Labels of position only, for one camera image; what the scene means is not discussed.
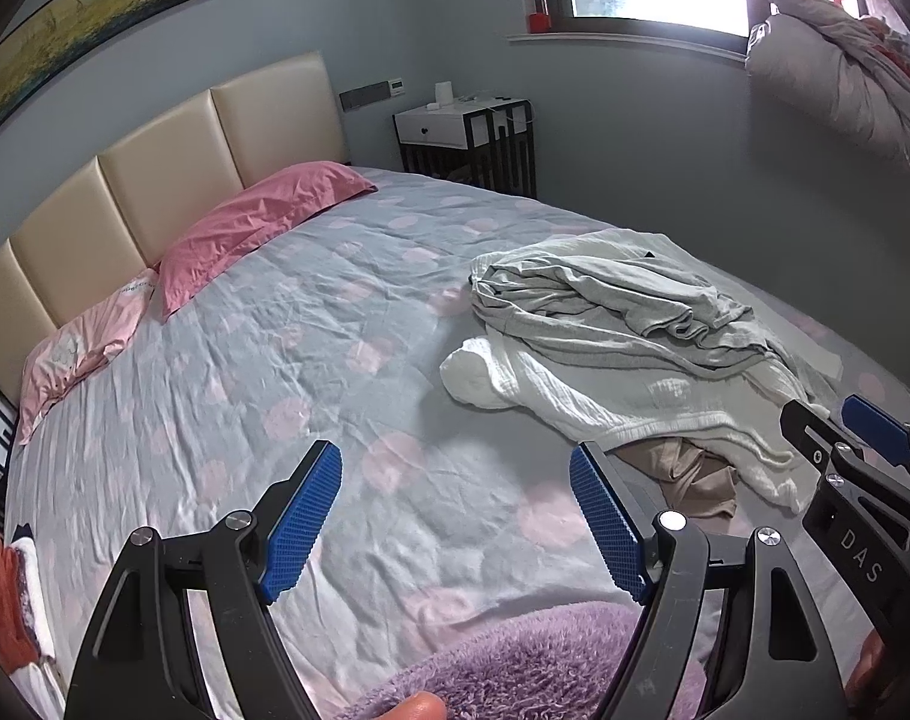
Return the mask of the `person's right hand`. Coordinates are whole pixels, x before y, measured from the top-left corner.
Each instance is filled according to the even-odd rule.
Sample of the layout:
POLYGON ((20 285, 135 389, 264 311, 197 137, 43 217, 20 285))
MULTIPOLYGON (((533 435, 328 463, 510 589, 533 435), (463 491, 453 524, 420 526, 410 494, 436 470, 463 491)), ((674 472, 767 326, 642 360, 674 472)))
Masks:
POLYGON ((871 631, 861 644, 860 656, 845 683, 845 699, 853 717, 868 717, 893 692, 899 681, 897 665, 887 655, 881 635, 871 631))

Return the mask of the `person's left hand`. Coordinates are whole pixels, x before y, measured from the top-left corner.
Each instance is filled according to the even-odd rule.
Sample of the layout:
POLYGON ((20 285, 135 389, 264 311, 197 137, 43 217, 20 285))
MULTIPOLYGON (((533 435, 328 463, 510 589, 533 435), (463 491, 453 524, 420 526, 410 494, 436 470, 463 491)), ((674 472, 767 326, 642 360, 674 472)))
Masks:
POLYGON ((377 720, 445 720, 445 702, 432 692, 418 692, 380 715, 377 720))

